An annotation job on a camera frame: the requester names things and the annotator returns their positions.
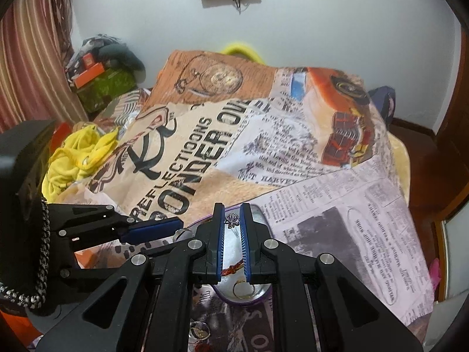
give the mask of orange object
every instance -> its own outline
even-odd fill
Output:
[[[75,80],[75,86],[79,89],[89,81],[95,79],[98,75],[104,73],[104,66],[102,63],[96,63],[91,66],[88,70],[83,71]]]
[[[34,328],[28,318],[1,313],[6,323],[10,326],[21,343],[27,347],[31,342],[42,334]]]
[[[330,107],[339,112],[350,112],[350,109],[356,108],[353,98],[337,91],[331,83],[331,76],[339,76],[337,70],[308,67],[308,72],[316,90]]]
[[[91,53],[86,53],[83,56],[82,60],[87,70],[96,64],[96,62],[94,61],[93,55]]]

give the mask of ring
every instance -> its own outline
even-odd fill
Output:
[[[239,283],[247,283],[245,279],[239,279],[236,281],[236,283],[233,285],[233,295],[236,296],[238,299],[249,299],[251,298],[252,296],[254,296],[254,293],[256,292],[256,288],[254,287],[253,284],[250,284],[249,285],[252,287],[252,293],[248,294],[248,295],[236,295],[235,291],[234,291],[234,288],[236,287],[237,284]]]
[[[197,344],[200,341],[207,340],[210,337],[210,328],[203,321],[191,321],[189,325],[189,344]]]

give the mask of metal screw head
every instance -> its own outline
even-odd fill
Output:
[[[330,265],[334,262],[334,257],[328,253],[321,254],[320,261],[325,265]]]
[[[264,241],[264,246],[267,249],[276,249],[278,247],[278,241],[276,239],[266,239]]]
[[[146,256],[144,256],[143,254],[137,254],[132,257],[131,261],[135,266],[138,266],[145,263]]]
[[[70,276],[69,270],[66,268],[63,268],[62,270],[60,270],[60,276],[62,278],[68,278]]]
[[[193,239],[188,242],[187,246],[189,246],[189,248],[191,248],[192,250],[197,250],[202,247],[202,241],[199,239]]]

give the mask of white wall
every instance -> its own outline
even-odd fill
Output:
[[[74,46],[100,32],[121,37],[145,63],[150,87],[172,50],[242,41],[269,65],[333,67],[368,89],[393,86],[397,117],[438,127],[460,52],[444,0],[245,1],[240,15],[231,0],[73,0]]]

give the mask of gold ring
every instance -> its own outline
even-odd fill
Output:
[[[248,294],[248,295],[242,295],[242,296],[238,296],[236,295],[235,291],[234,291],[234,288],[236,287],[237,284],[239,283],[247,283],[245,279],[238,279],[236,281],[236,283],[233,285],[233,295],[236,296],[238,299],[249,299],[251,298],[252,296],[254,296],[254,293],[256,292],[256,288],[254,287],[253,284],[250,284],[251,287],[252,287],[252,293]]]

